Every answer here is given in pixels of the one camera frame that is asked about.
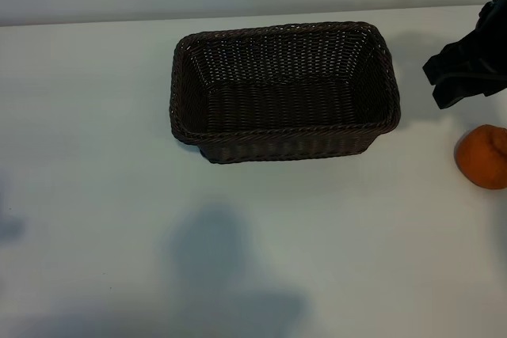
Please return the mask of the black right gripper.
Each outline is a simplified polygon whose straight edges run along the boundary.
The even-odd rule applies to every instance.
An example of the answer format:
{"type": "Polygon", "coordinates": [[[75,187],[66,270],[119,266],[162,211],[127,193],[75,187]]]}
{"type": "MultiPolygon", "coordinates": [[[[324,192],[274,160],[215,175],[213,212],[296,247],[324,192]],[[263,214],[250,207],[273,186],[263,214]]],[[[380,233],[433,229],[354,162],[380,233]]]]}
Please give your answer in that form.
{"type": "Polygon", "coordinates": [[[475,29],[429,58],[423,71],[439,109],[506,89],[506,0],[483,6],[475,29]]]}

